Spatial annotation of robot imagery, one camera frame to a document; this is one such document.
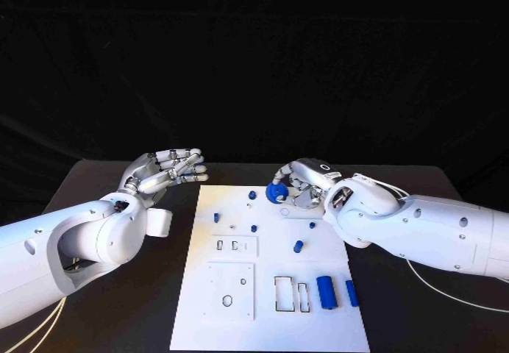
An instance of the small blue piece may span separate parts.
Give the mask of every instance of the small blue piece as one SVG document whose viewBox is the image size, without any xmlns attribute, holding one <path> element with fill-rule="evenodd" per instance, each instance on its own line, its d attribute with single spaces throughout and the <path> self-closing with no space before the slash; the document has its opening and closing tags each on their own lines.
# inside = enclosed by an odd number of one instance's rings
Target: small blue piece
<svg viewBox="0 0 509 353">
<path fill-rule="evenodd" d="M 319 277 L 316 279 L 316 284 L 319 285 L 322 308 L 332 310 L 338 307 L 338 301 L 331 276 Z"/>
<path fill-rule="evenodd" d="M 289 194 L 289 188 L 281 182 L 277 185 L 273 183 L 269 184 L 266 189 L 266 196 L 273 204 L 281 204 L 281 202 L 277 200 L 277 197 L 284 196 L 283 200 L 286 200 Z"/>
<path fill-rule="evenodd" d="M 296 253 L 300 253 L 300 251 L 303 250 L 303 246 L 305 246 L 303 241 L 297 240 L 297 243 L 294 244 L 294 252 Z"/>
<path fill-rule="evenodd" d="M 352 281 L 346 281 L 346 290 L 348 290 L 348 296 L 351 297 L 352 307 L 358 307 L 359 302 L 358 302 L 358 296 L 355 295 L 355 288 L 354 288 Z"/>
</svg>

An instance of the white robotic arm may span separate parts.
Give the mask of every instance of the white robotic arm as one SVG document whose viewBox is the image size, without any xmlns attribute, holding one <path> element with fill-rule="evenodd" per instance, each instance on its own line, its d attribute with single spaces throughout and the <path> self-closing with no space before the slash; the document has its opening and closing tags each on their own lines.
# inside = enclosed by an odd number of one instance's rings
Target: white robotic arm
<svg viewBox="0 0 509 353">
<path fill-rule="evenodd" d="M 286 175 L 297 196 L 289 196 L 281 186 Z M 267 198 L 276 203 L 313 208 L 323 202 L 323 219 L 352 246 L 375 243 L 395 256 L 434 268 L 508 278 L 509 214 L 401 193 L 361 174 L 343 179 L 326 162 L 310 158 L 289 163 L 267 187 Z"/>
<path fill-rule="evenodd" d="M 166 187 L 208 179 L 199 149 L 144 154 L 101 200 L 0 227 L 0 329 L 72 294 L 166 237 L 172 213 L 149 208 Z M 81 259 L 64 268 L 59 253 Z"/>
</svg>

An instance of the black curtain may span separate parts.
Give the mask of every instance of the black curtain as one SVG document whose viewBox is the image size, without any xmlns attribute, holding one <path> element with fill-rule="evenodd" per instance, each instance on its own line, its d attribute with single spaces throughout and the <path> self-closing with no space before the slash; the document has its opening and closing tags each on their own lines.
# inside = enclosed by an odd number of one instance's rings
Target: black curtain
<svg viewBox="0 0 509 353">
<path fill-rule="evenodd" d="M 0 10 L 9 221 L 78 159 L 186 147 L 214 162 L 437 165 L 469 201 L 505 207 L 486 192 L 509 172 L 501 23 L 70 4 Z"/>
</svg>

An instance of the table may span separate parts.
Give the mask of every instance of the table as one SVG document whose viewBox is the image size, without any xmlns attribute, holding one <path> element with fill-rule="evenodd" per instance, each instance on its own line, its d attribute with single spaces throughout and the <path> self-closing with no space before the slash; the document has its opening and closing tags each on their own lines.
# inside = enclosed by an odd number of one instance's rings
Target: table
<svg viewBox="0 0 509 353">
<path fill-rule="evenodd" d="M 129 162 L 77 163 L 46 212 L 100 199 L 119 187 Z M 211 185 L 267 185 L 274 164 L 208 163 Z M 440 169 L 430 166 L 338 165 L 407 192 L 460 199 Z M 67 300 L 61 319 L 38 352 L 166 352 L 179 303 L 182 274 L 199 184 L 173 187 L 157 207 L 175 214 L 169 238 L 146 237 L 136 258 L 93 281 Z M 375 244 L 346 245 L 372 352 L 506 352 L 509 315 L 476 309 L 437 294 L 407 262 Z M 426 280 L 452 295 L 509 309 L 509 285 L 485 277 L 447 273 L 416 264 Z M 0 352 L 26 336 L 52 307 L 0 330 Z M 38 338 L 22 346 L 28 352 Z"/>
</svg>

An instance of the oval hole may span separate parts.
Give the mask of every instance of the oval hole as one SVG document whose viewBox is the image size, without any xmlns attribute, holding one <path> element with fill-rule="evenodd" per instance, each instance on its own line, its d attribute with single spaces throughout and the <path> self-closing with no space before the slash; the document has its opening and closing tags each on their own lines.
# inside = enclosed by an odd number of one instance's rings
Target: oval hole
<svg viewBox="0 0 509 353">
<path fill-rule="evenodd" d="M 234 302 L 234 299 L 231 298 L 231 296 L 224 296 L 222 297 L 222 305 L 225 307 L 230 307 L 232 302 Z"/>
<path fill-rule="evenodd" d="M 31 255 L 35 255 L 35 242 L 32 241 L 32 239 L 25 241 L 25 249 L 28 250 Z"/>
</svg>

